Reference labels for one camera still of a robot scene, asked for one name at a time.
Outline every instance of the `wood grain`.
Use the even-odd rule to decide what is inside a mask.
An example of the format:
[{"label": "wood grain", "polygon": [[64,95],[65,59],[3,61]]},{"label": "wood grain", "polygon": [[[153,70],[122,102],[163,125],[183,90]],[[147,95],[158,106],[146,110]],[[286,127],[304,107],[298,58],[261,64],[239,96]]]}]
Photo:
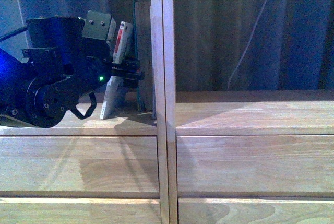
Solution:
[{"label": "wood grain", "polygon": [[180,224],[330,224],[333,201],[180,199]]},{"label": "wood grain", "polygon": [[333,91],[180,93],[177,136],[334,134]]},{"label": "wood grain", "polygon": [[[78,109],[85,112],[88,103],[81,103]],[[0,135],[62,135],[62,136],[154,136],[157,127],[152,119],[152,113],[139,113],[135,108],[123,108],[112,119],[101,120],[102,104],[99,103],[93,115],[86,120],[79,120],[70,111],[63,120],[52,128],[9,128],[0,126]]]},{"label": "wood grain", "polygon": [[137,224],[160,222],[152,199],[0,198],[2,224]]},{"label": "wood grain", "polygon": [[1,194],[159,197],[155,137],[1,137]]},{"label": "wood grain", "polygon": [[162,0],[151,0],[152,68],[157,110],[157,140],[161,222],[169,224],[168,167],[166,141],[165,72]]},{"label": "wood grain", "polygon": [[334,196],[334,136],[177,138],[181,196]]},{"label": "wood grain", "polygon": [[152,35],[151,2],[136,2],[136,42],[140,60],[140,70],[145,72],[145,79],[139,81],[138,89],[147,111],[153,110],[153,71],[152,71]]},{"label": "wood grain", "polygon": [[177,224],[174,0],[163,0],[163,44],[170,223]]}]

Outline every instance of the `vertical wooden divider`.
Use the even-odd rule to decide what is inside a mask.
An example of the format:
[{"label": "vertical wooden divider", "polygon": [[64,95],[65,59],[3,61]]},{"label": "vertical wooden divider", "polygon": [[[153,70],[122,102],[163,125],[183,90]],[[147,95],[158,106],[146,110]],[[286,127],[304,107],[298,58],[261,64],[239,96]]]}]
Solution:
[{"label": "vertical wooden divider", "polygon": [[165,57],[166,131],[168,153],[168,186],[170,223],[178,223],[177,214],[177,166],[176,166],[176,86],[174,0],[162,0],[163,39]]},{"label": "vertical wooden divider", "polygon": [[169,219],[162,0],[151,0],[151,28],[152,66],[157,110],[157,144],[161,223],[168,224],[172,222],[170,222]]}]

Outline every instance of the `wooden shelf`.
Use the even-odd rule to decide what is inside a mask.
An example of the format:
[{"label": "wooden shelf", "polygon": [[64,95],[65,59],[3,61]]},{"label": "wooden shelf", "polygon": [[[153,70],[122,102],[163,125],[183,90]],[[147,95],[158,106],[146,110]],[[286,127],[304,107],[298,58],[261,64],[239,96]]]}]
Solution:
[{"label": "wooden shelf", "polygon": [[159,224],[154,199],[1,198],[1,223]]},{"label": "wooden shelf", "polygon": [[[101,102],[103,95],[97,95]],[[128,94],[129,106],[121,108],[113,118],[100,119],[102,103],[98,103],[93,115],[86,120],[79,120],[67,112],[63,120],[52,128],[10,128],[0,126],[2,136],[48,135],[48,136],[156,136],[157,127],[152,113],[139,113],[134,105],[133,94]],[[81,112],[89,108],[86,99],[78,105]]]},{"label": "wooden shelf", "polygon": [[180,92],[177,136],[334,134],[333,91]]},{"label": "wooden shelf", "polygon": [[333,197],[332,135],[179,136],[179,197]]},{"label": "wooden shelf", "polygon": [[159,198],[157,139],[0,138],[2,196]]},{"label": "wooden shelf", "polygon": [[330,223],[333,201],[180,199],[180,224]]}]

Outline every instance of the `screw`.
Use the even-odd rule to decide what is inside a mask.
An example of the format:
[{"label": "screw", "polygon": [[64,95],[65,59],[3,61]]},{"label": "screw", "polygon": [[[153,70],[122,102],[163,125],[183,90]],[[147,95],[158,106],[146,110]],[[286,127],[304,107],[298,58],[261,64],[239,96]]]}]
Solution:
[{"label": "screw", "polygon": [[16,109],[13,109],[13,110],[11,111],[11,114],[12,114],[13,116],[15,116],[15,115],[18,114],[18,111],[17,111]]}]

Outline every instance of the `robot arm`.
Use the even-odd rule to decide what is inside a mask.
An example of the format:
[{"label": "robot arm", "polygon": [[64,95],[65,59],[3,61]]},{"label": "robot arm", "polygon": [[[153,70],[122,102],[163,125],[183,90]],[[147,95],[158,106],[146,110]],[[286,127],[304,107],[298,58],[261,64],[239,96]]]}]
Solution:
[{"label": "robot arm", "polygon": [[[93,91],[111,76],[121,76],[136,87],[143,79],[138,60],[113,63],[106,43],[110,23],[110,14],[95,12],[88,12],[86,22],[38,18],[0,37],[1,42],[28,30],[34,47],[23,49],[23,62],[0,49],[0,125],[49,128],[68,110],[85,119],[97,105]],[[76,105],[85,95],[91,107],[82,115]]]}]

